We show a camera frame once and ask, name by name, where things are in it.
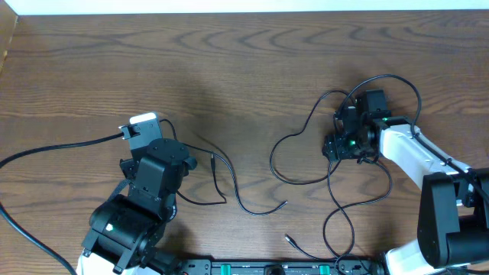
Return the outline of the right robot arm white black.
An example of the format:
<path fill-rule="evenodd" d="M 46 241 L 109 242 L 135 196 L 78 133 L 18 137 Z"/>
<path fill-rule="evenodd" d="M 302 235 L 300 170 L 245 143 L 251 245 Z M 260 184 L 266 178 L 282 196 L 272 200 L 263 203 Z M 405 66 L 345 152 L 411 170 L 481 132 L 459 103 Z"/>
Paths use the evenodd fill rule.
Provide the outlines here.
<path fill-rule="evenodd" d="M 330 161 L 394 162 L 420 189 L 416 240 L 384 255 L 388 274 L 467 273 L 488 259 L 488 170 L 454 160 L 427 139 L 414 121 L 394 116 L 383 90 L 342 103 L 339 134 L 326 137 Z"/>

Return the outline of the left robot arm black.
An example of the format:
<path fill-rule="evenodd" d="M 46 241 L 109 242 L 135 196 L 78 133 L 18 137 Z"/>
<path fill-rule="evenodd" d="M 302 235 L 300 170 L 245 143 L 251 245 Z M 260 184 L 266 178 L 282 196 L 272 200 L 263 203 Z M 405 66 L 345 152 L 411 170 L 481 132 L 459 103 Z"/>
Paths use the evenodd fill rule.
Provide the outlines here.
<path fill-rule="evenodd" d="M 176 215 L 176 191 L 197 166 L 186 145 L 163 137 L 155 122 L 120 130 L 132 155 L 120 163 L 128 194 L 116 192 L 92 213 L 80 256 L 86 261 L 100 257 L 114 274 L 151 262 L 167 223 Z"/>

